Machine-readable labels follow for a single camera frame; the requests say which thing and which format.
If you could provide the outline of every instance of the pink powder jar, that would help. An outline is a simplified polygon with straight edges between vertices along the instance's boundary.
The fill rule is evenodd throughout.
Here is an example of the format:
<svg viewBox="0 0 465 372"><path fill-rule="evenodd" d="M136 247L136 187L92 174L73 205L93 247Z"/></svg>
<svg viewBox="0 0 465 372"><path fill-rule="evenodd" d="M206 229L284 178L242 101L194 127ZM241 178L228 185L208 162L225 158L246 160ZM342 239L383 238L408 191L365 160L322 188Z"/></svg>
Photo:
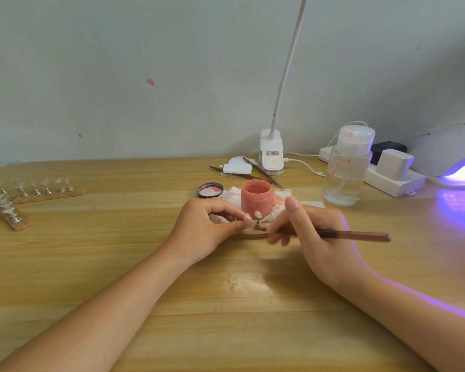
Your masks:
<svg viewBox="0 0 465 372"><path fill-rule="evenodd" d="M271 185L264 180L248 180L241 189L241 210L251 218L257 219L255 211L262 213L262 218L270 214L274 192Z"/></svg>

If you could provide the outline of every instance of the white wall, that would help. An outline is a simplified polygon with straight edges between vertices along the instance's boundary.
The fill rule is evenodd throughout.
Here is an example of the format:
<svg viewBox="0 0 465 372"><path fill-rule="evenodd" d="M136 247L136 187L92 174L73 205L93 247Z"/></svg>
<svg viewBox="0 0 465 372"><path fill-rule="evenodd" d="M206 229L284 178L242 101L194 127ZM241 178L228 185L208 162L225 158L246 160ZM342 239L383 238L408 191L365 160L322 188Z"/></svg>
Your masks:
<svg viewBox="0 0 465 372"><path fill-rule="evenodd" d="M299 3L0 0L0 162L256 152ZM308 0L294 55L287 151L465 120L465 0Z"/></svg>

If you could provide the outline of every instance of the power strip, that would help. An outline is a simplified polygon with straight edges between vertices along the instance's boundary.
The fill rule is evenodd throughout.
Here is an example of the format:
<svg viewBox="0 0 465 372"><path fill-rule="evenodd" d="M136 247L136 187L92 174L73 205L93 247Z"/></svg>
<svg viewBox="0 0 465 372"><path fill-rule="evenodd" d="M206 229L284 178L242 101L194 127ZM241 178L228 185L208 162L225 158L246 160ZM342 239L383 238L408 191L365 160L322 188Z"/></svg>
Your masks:
<svg viewBox="0 0 465 372"><path fill-rule="evenodd" d="M332 146L323 147L319 152L319 159L322 162L329 162L329 156L331 155ZM372 163L369 164L365 178L363 179L369 185L383 191L384 193L393 196L394 198L400 197L404 194L408 196L414 196L416 191L419 190L426 177L419 174L411 169L407 170L404 180L395 181L388 177L385 177L377 173L377 166Z"/></svg>

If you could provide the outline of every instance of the forearm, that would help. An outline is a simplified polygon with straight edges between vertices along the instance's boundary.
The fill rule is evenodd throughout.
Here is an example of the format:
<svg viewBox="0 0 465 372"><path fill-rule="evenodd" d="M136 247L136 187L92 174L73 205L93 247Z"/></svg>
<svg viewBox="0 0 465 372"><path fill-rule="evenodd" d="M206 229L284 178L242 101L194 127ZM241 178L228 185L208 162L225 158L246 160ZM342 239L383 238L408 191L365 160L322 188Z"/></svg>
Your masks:
<svg viewBox="0 0 465 372"><path fill-rule="evenodd" d="M464 311L373 273L341 294L439 371L465 371Z"/></svg>
<svg viewBox="0 0 465 372"><path fill-rule="evenodd" d="M0 372L106 372L188 267L160 248L0 363Z"/></svg>

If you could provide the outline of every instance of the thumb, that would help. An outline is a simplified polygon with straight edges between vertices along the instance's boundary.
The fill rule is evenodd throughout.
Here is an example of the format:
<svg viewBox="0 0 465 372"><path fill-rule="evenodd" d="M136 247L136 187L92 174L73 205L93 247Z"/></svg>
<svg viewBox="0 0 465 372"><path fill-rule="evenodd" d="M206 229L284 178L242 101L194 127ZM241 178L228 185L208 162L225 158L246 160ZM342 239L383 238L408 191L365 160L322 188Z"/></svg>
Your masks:
<svg viewBox="0 0 465 372"><path fill-rule="evenodd" d="M219 230L218 236L221 242L226 240L228 237L239 234L241 231L248 228L248 225L245 221L232 221L229 223L221 223L216 226Z"/></svg>
<svg viewBox="0 0 465 372"><path fill-rule="evenodd" d="M295 229L302 249L319 242L320 236L310 220L305 208L295 197L288 197L285 201L286 214Z"/></svg>

